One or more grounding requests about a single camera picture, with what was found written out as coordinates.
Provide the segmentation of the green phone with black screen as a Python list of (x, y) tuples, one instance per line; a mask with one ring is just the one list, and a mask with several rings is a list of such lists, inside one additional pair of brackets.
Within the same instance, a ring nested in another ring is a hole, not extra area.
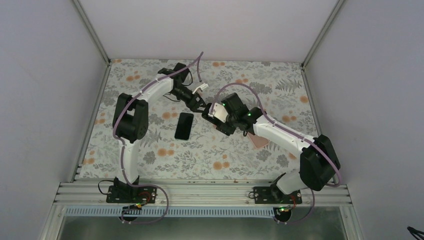
[(177, 140), (188, 141), (194, 121), (194, 114), (182, 112), (179, 115), (174, 138)]

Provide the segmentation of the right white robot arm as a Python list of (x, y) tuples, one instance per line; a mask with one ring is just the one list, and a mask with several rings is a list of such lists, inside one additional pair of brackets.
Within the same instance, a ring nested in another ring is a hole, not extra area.
[(227, 136), (239, 129), (277, 144), (299, 160), (298, 168), (282, 173), (271, 184), (271, 198), (278, 204), (284, 203), (292, 192), (298, 190), (322, 190), (341, 167), (327, 136), (313, 137), (283, 126), (260, 108), (249, 109), (236, 93), (221, 103), (208, 103), (202, 117)]

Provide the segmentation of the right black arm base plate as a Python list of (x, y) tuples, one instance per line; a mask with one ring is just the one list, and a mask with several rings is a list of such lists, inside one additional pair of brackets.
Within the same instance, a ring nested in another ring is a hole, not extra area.
[(248, 197), (253, 199), (255, 204), (302, 204), (300, 191), (290, 194), (282, 193), (278, 188), (270, 186), (256, 186), (248, 193)]

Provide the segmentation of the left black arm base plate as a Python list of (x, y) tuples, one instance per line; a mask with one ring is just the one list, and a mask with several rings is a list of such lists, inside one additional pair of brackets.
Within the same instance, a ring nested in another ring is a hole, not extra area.
[(110, 186), (106, 196), (107, 203), (118, 204), (154, 204), (156, 201), (157, 188), (146, 187), (116, 187)]

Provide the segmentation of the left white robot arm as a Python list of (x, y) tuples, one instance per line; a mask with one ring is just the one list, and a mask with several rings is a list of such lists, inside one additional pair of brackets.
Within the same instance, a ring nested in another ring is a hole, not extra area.
[(137, 170), (140, 140), (149, 127), (149, 107), (160, 97), (171, 94), (185, 103), (193, 113), (202, 113), (207, 104), (195, 91), (184, 84), (191, 71), (189, 66), (177, 63), (174, 69), (162, 68), (156, 76), (133, 95), (118, 96), (113, 116), (112, 135), (121, 141), (120, 171), (113, 180), (119, 196), (131, 203), (139, 197), (139, 173)]

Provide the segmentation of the pink silicone phone case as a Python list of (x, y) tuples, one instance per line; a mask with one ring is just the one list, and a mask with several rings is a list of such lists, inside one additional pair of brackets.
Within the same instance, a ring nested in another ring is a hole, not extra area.
[(261, 136), (258, 136), (258, 135), (254, 135), (254, 134), (249, 133), (249, 132), (247, 133), (247, 137), (250, 139), (251, 143), (253, 144), (253, 146), (256, 149), (264, 148), (270, 142), (268, 139), (266, 139), (264, 137), (261, 137)]

